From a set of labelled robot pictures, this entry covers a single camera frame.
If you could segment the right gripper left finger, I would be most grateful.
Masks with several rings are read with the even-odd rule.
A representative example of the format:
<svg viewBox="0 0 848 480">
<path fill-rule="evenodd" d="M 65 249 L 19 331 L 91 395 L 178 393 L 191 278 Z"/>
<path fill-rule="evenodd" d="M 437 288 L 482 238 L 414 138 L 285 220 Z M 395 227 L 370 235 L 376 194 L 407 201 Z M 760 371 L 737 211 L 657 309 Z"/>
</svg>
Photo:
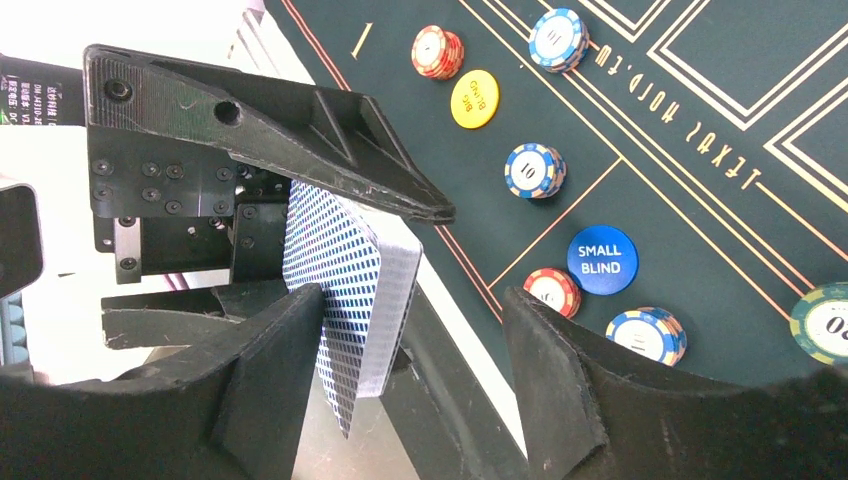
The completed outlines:
<svg viewBox="0 0 848 480">
<path fill-rule="evenodd" d="M 288 479 L 323 322 L 308 284 L 114 380 L 1 378 L 5 479 Z"/>
</svg>

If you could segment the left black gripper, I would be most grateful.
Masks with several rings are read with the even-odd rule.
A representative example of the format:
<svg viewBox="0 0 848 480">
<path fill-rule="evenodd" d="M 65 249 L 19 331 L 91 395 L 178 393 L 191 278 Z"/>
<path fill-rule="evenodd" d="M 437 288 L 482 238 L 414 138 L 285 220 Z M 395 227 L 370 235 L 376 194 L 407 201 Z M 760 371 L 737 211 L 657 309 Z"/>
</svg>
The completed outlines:
<svg viewBox="0 0 848 480">
<path fill-rule="evenodd" d="M 106 45 L 82 73 L 95 249 L 122 283 L 221 269 L 236 283 L 102 299 L 112 350 L 192 345 L 286 296 L 289 178 L 455 220 L 370 96 Z"/>
</svg>

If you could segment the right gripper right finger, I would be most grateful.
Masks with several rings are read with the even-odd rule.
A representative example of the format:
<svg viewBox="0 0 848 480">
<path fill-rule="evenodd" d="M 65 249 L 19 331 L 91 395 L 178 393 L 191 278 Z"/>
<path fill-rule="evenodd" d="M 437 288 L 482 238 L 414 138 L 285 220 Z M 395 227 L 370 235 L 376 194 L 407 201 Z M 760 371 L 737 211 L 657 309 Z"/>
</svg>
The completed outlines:
<svg viewBox="0 0 848 480">
<path fill-rule="evenodd" d="M 741 387 L 640 356 L 520 287 L 503 331 L 533 479 L 843 479 L 847 372 Z"/>
</svg>

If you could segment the blue playing card deck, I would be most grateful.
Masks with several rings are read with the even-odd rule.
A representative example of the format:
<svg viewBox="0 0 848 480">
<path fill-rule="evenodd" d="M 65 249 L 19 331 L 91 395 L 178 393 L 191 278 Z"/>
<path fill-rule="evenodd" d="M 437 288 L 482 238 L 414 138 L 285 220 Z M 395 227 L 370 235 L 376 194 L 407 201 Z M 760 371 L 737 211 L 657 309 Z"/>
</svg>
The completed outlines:
<svg viewBox="0 0 848 480">
<path fill-rule="evenodd" d="M 383 394 L 397 355 L 423 249 L 395 217 L 293 181 L 282 275 L 324 296 L 317 372 L 340 430 L 355 403 Z"/>
</svg>

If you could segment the orange chip stack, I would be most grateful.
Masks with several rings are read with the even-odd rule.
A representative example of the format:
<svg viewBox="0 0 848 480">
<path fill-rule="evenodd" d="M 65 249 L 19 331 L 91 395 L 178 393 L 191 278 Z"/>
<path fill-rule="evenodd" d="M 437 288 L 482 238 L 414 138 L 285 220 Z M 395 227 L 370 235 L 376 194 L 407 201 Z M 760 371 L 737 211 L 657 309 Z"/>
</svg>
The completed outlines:
<svg viewBox="0 0 848 480">
<path fill-rule="evenodd" d="M 416 35 L 410 56 L 412 65 L 420 75 L 435 80 L 449 80 L 460 70 L 465 49 L 455 33 L 437 25 L 428 25 Z"/>
<path fill-rule="evenodd" d="M 582 303 L 580 288 L 563 270 L 544 267 L 533 271 L 523 288 L 564 317 L 572 319 Z"/>
</svg>

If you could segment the blue small blind button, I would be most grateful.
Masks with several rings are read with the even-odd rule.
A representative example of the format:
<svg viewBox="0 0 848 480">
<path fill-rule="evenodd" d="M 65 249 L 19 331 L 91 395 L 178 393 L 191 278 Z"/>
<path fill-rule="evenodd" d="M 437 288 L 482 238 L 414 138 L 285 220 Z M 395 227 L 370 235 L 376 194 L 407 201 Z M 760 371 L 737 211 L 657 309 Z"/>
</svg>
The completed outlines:
<svg viewBox="0 0 848 480">
<path fill-rule="evenodd" d="M 579 287 L 610 296 L 629 287 L 640 266 L 635 243 L 622 230 L 592 225 L 579 231 L 567 250 L 567 268 Z"/>
</svg>

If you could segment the yellow big blind button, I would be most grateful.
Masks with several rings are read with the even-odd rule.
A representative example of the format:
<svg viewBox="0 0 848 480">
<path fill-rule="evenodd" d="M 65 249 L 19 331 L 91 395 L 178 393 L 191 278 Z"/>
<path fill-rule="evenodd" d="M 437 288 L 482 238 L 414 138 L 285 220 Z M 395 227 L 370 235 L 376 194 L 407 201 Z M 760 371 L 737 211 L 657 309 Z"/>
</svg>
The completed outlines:
<svg viewBox="0 0 848 480">
<path fill-rule="evenodd" d="M 454 85 L 450 111 L 457 125 L 477 129 L 495 115 L 500 101 L 500 89 L 495 77 L 486 70 L 465 73 Z"/>
</svg>

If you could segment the green poker chip stack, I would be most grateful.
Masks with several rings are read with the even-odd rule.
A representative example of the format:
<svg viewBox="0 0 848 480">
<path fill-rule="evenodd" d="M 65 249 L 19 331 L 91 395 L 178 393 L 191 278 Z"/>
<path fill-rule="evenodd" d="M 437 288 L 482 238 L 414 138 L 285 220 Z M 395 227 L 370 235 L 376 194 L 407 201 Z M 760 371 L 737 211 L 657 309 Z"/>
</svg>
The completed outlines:
<svg viewBox="0 0 848 480">
<path fill-rule="evenodd" d="M 813 359 L 829 365 L 847 364 L 847 283 L 815 287 L 791 311 L 794 340 Z"/>
</svg>

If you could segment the green poker table mat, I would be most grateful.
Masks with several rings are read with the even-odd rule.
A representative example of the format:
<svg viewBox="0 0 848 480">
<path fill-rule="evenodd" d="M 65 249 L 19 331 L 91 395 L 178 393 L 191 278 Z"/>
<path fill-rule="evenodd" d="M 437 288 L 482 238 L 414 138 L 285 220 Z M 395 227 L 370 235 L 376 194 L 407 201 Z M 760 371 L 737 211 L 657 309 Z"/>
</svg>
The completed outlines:
<svg viewBox="0 0 848 480">
<path fill-rule="evenodd" d="M 565 268 L 592 225 L 625 232 L 640 266 L 622 292 L 587 294 L 580 325 L 658 306 L 688 339 L 680 368 L 760 386 L 822 368 L 794 340 L 792 307 L 847 277 L 847 5 L 843 1 L 575 1 L 590 33 L 554 75 L 528 51 L 550 1 L 271 1 L 320 85 L 373 96 L 415 162 L 455 204 L 449 226 L 415 225 L 426 256 L 503 375 L 504 293 Z M 449 80 L 411 62 L 418 32 L 459 36 Z M 467 72 L 500 89 L 483 127 L 455 123 Z M 567 164 L 560 191 L 507 187 L 514 148 Z"/>
</svg>

